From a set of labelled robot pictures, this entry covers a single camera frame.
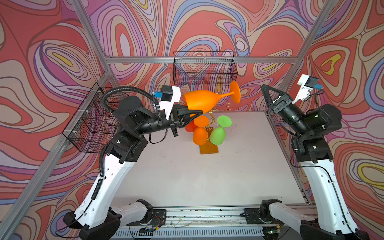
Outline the orange wine glass back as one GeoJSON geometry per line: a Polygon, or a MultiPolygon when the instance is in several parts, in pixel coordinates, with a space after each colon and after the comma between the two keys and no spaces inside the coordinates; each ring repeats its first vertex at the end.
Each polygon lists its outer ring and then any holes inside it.
{"type": "Polygon", "coordinates": [[[184,98],[189,110],[200,110],[204,114],[214,108],[220,99],[231,96],[234,103],[241,101],[241,90],[236,81],[230,84],[230,92],[226,94],[216,94],[208,90],[197,90],[184,94],[184,98]]]}

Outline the green wine glass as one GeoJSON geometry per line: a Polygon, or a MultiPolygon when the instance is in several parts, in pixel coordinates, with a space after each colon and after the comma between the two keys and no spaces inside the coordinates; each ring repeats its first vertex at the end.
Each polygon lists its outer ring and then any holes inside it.
{"type": "Polygon", "coordinates": [[[228,116],[219,116],[217,118],[219,127],[215,128],[210,135],[210,142],[216,146],[221,145],[226,139],[226,128],[232,126],[232,119],[228,116]]]}

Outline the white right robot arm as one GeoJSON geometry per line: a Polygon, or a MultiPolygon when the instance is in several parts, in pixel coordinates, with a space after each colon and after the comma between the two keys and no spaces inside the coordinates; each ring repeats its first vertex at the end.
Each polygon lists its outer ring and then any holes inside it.
{"type": "Polygon", "coordinates": [[[333,105],[323,105],[307,113],[285,92],[262,85],[267,107],[292,128],[292,159],[304,170],[315,199],[317,217],[296,211],[280,200],[263,200],[258,212],[244,212],[259,222],[282,222],[298,232],[303,240],[368,240],[353,220],[335,174],[334,158],[325,136],[342,127],[342,113],[333,105]]]}

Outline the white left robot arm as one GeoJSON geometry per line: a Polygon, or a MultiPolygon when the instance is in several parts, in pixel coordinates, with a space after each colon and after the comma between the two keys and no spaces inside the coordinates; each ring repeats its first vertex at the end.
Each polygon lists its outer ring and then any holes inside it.
{"type": "Polygon", "coordinates": [[[109,240],[122,226],[132,223],[150,224],[153,206],[143,199],[123,207],[112,208],[111,203],[125,176],[138,161],[148,145],[146,134],[178,129],[203,114],[202,110],[189,110],[172,104],[170,113],[161,109],[154,95],[136,87],[113,88],[101,97],[101,106],[119,121],[121,130],[103,147],[99,157],[99,175],[83,203],[65,214],[67,228],[79,230],[79,240],[109,240]],[[146,109],[137,96],[128,96],[113,109],[107,103],[110,96],[120,92],[135,92],[150,99],[156,112],[146,109]]]}

